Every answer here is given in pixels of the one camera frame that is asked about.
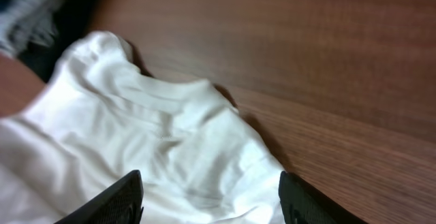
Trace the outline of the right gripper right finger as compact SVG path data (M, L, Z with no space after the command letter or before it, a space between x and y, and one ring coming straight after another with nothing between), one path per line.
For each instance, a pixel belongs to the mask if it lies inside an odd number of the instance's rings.
M292 172L281 172L279 198L286 224L366 224Z

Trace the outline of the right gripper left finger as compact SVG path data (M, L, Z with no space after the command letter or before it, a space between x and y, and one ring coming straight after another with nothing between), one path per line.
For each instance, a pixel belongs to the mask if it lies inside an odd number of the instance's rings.
M55 224L139 224L143 193L140 171L132 170Z

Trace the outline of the white t-shirt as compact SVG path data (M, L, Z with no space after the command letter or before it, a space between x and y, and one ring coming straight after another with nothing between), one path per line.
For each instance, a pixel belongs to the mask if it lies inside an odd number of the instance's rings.
M282 223L282 169L210 81L144 76L124 39L95 31L1 119L1 222L54 223L139 170L143 223Z

